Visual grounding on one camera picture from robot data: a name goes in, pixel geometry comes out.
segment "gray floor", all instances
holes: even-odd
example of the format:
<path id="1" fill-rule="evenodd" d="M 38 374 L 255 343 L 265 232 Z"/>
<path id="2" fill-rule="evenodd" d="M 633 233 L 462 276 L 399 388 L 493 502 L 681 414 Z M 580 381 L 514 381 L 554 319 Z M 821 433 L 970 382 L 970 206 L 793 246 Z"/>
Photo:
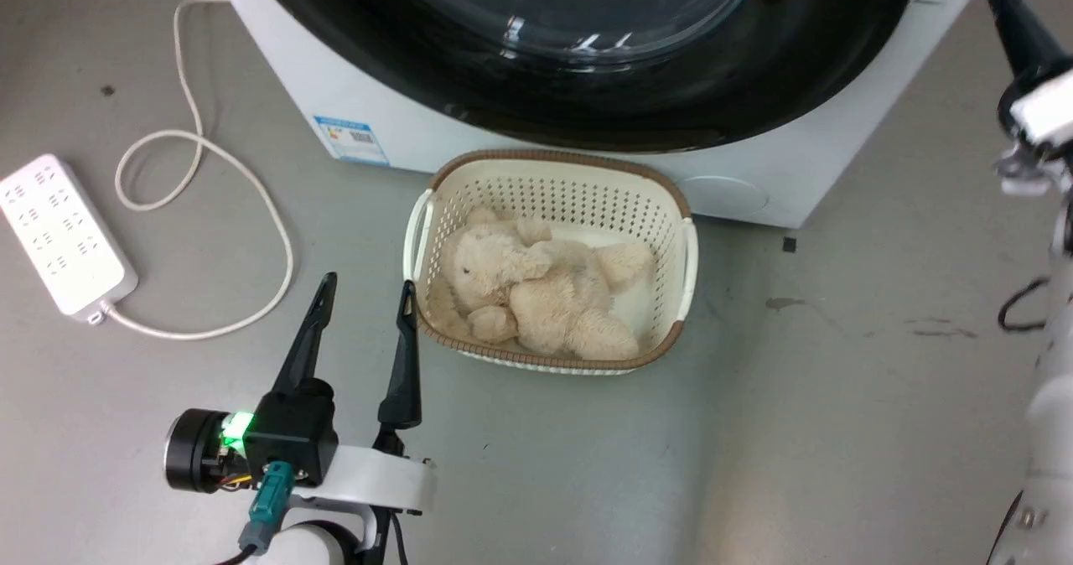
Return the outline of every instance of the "gray floor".
<path id="1" fill-rule="evenodd" d="M 142 276 L 123 307 L 197 329 L 258 308 L 282 255 L 219 161 L 156 213 L 112 192 L 128 144 L 191 127 L 172 62 L 178 1 L 0 0 L 0 175 L 40 152 L 70 161 Z M 1030 1 L 1073 47 L 1070 0 Z M 56 312 L 0 232 L 0 562 L 234 552 L 248 496 L 168 490 L 163 433 L 192 405 L 253 407 L 328 270 L 341 283 L 320 370 L 342 440 L 372 440 L 405 217 L 427 178 L 329 160 L 226 8 L 187 27 L 210 136 L 249 161 L 297 237 L 294 289 L 255 327 L 205 343 L 89 328 Z M 560 378 L 423 344 L 426 422 L 407 440 L 436 459 L 440 491 L 433 512 L 405 521 L 411 561 L 982 562 L 1019 486 L 1039 347 L 1000 334 L 994 314 L 1045 271 L 1056 205 L 1000 197 L 990 175 L 1008 80 L 974 0 L 796 255 L 775 229 L 701 222 L 694 310 L 658 366 Z M 190 150 L 155 148 L 139 198 L 170 190 Z M 783 298 L 803 302 L 776 308 Z"/>

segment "teddy bear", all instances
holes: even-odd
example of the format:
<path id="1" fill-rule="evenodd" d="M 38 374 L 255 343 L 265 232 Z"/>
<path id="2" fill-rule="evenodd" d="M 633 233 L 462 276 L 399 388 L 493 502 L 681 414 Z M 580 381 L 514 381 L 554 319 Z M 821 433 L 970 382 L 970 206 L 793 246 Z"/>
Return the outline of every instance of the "teddy bear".
<path id="1" fill-rule="evenodd" d="M 441 331 L 459 340 L 517 340 L 542 356 L 629 359 L 640 346 L 612 316 L 612 295 L 637 282 L 651 261 L 640 241 L 589 248 L 553 240 L 540 219 L 501 219 L 476 207 L 444 240 L 446 282 L 429 286 L 429 307 L 439 312 Z"/>

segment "power strip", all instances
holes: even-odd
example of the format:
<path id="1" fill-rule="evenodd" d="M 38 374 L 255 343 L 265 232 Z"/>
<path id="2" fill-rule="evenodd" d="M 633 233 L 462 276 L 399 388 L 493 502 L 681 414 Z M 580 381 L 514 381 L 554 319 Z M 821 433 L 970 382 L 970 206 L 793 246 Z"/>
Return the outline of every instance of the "power strip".
<path id="1" fill-rule="evenodd" d="M 91 325 L 137 274 L 70 167 L 40 155 L 0 182 L 0 209 L 60 312 Z"/>

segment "teal connector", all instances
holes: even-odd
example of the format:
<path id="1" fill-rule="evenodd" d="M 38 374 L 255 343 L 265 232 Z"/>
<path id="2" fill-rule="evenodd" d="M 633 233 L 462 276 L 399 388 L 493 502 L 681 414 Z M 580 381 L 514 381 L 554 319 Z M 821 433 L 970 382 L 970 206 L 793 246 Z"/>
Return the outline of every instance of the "teal connector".
<path id="1" fill-rule="evenodd" d="M 250 522 L 238 535 L 238 549 L 253 547 L 253 554 L 264 554 L 271 544 L 273 535 L 279 532 L 286 515 L 286 505 L 294 491 L 294 467 L 281 461 L 268 465 L 258 495 L 250 505 Z"/>

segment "washing machine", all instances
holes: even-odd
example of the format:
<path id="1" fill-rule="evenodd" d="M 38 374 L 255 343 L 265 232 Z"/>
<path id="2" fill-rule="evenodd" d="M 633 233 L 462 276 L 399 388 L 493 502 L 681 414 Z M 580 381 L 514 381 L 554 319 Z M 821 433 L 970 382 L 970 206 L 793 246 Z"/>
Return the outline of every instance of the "washing machine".
<path id="1" fill-rule="evenodd" d="M 796 228 L 968 0 L 231 0 L 333 157 L 556 148 Z"/>

